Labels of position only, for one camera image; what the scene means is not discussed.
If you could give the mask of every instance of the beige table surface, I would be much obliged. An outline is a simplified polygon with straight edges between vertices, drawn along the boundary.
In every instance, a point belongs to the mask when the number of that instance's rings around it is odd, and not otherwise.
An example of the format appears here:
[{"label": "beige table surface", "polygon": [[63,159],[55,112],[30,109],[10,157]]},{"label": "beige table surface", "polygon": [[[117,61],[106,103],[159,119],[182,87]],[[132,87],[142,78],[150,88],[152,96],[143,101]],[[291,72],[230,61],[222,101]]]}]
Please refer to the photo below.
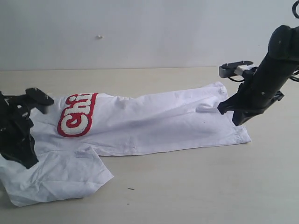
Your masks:
[{"label": "beige table surface", "polygon": [[[217,68],[0,72],[4,94],[38,87],[137,97],[216,81],[237,90]],[[299,84],[282,91],[281,102],[246,124],[251,143],[102,158],[115,178],[88,198],[16,208],[0,185],[0,223],[298,224]]]}]

